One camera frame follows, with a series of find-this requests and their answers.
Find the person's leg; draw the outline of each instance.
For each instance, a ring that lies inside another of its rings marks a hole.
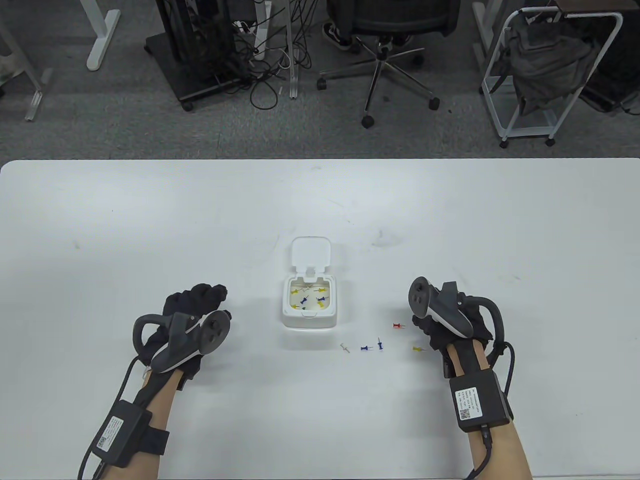
[[[338,49],[349,50],[353,44],[351,30],[356,0],[328,0],[326,7],[335,23],[327,22],[322,25],[323,37]]]

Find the desk leg foot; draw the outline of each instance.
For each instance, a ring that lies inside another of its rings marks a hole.
[[[53,68],[47,68],[44,70],[44,72],[42,72],[42,78],[40,79],[42,88],[45,88],[47,86],[47,84],[51,80],[52,74]],[[29,105],[29,109],[27,110],[27,115],[24,117],[27,122],[32,122],[36,118],[36,114],[38,113],[38,109],[40,108],[40,103],[42,102],[43,96],[43,90],[36,90],[36,93],[33,94],[31,104]]]
[[[289,98],[291,100],[298,98],[298,59],[300,57],[300,50],[297,47],[293,49],[293,58],[291,59],[291,78],[289,80]]]
[[[109,47],[109,43],[111,43],[111,37],[113,37],[113,32],[116,29],[116,25],[118,24],[118,20],[120,19],[120,10],[109,10],[107,12],[107,16],[104,19],[104,23],[107,26],[107,35],[99,36],[95,43],[93,44],[93,49],[89,54],[89,58],[86,61],[86,68],[91,70],[92,72],[98,70],[102,65],[102,59],[104,55],[107,53],[107,48]]]

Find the black glove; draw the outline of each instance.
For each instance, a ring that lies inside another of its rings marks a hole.
[[[162,315],[168,316],[180,312],[193,316],[193,322],[197,322],[203,315],[218,310],[220,303],[227,298],[227,288],[224,285],[216,285],[212,287],[207,284],[198,284],[191,290],[185,290],[182,293],[176,292],[169,295],[164,303]],[[151,363],[151,359],[161,346],[169,341],[169,332],[164,326],[159,326],[157,331],[149,337],[145,344],[144,350],[139,355],[140,361],[145,365]],[[193,379],[194,375],[200,371],[200,361],[202,355],[197,355],[178,367],[184,372],[178,386],[178,390],[182,390],[186,380]]]
[[[466,305],[461,307],[460,311],[466,315],[474,327],[474,334],[470,339],[460,338],[447,327],[433,320],[431,316],[426,316],[424,319],[418,318],[415,315],[413,316],[413,324],[420,328],[425,334],[429,335],[429,345],[431,348],[442,354],[445,363],[445,377],[455,376],[453,364],[447,352],[447,345],[452,344],[455,346],[459,342],[478,340],[483,347],[486,348],[489,340],[493,340],[493,335],[484,325],[484,320],[480,314],[480,307],[477,305]]]

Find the open plastic box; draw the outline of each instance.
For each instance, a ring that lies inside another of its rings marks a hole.
[[[335,279],[325,273],[331,264],[331,242],[324,237],[298,237],[291,243],[296,273],[284,283],[283,323],[289,328],[331,328],[337,323]]]

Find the gray carpet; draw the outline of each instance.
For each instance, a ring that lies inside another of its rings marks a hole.
[[[78,0],[4,0],[0,10],[23,48],[40,67],[54,67],[52,85],[36,122],[24,121],[31,85],[22,75],[5,85],[0,100],[0,164],[13,159],[307,158],[307,157],[617,157],[640,156],[640,117],[607,116],[578,102],[553,148],[541,139],[498,147],[482,97],[472,52],[477,31],[470,0],[463,0],[455,34],[416,39],[426,46],[415,75],[442,100],[430,111],[415,92],[382,80],[374,99],[376,125],[360,115],[370,76],[330,81],[316,90],[316,72],[345,64],[352,54],[334,51],[319,28],[310,39],[312,70],[301,73],[300,95],[287,84],[278,105],[258,111],[248,93],[218,95],[185,113],[152,57],[146,36],[162,31],[153,0],[99,1],[122,18],[102,68],[89,72],[93,31]],[[259,90],[255,100],[273,101]]]

